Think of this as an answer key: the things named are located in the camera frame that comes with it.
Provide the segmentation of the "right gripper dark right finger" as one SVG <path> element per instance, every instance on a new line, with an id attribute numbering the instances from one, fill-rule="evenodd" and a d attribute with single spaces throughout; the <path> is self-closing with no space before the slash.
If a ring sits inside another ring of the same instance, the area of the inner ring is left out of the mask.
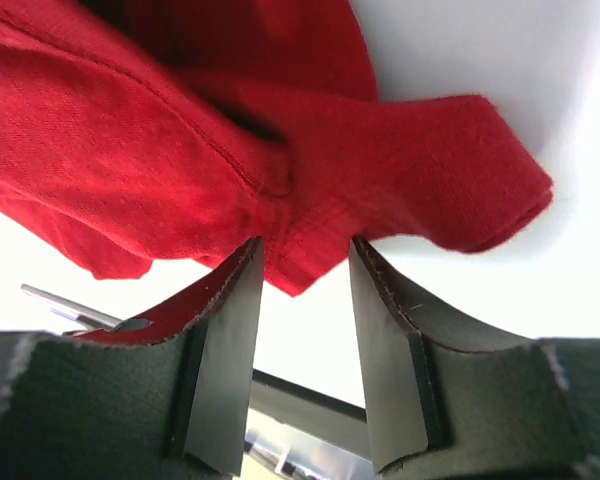
<path id="1" fill-rule="evenodd" d="M 600 479 L 600 339 L 479 321 L 351 241 L 371 461 L 384 479 Z"/>

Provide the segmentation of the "red t shirt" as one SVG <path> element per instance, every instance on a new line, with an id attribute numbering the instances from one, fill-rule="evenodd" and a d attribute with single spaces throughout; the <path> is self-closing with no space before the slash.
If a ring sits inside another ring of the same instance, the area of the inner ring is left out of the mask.
<path id="1" fill-rule="evenodd" d="M 296 296 L 354 236 L 479 253 L 552 196 L 486 98 L 382 101 L 346 1 L 0 1 L 0 212 L 97 279 L 260 237 Z"/>

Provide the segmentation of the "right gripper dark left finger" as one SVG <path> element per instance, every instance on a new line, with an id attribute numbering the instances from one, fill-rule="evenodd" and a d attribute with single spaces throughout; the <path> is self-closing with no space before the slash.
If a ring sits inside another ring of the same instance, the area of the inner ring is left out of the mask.
<path id="1" fill-rule="evenodd" d="M 242 466 L 264 251 L 110 330 L 0 332 L 0 479 L 229 479 Z"/>

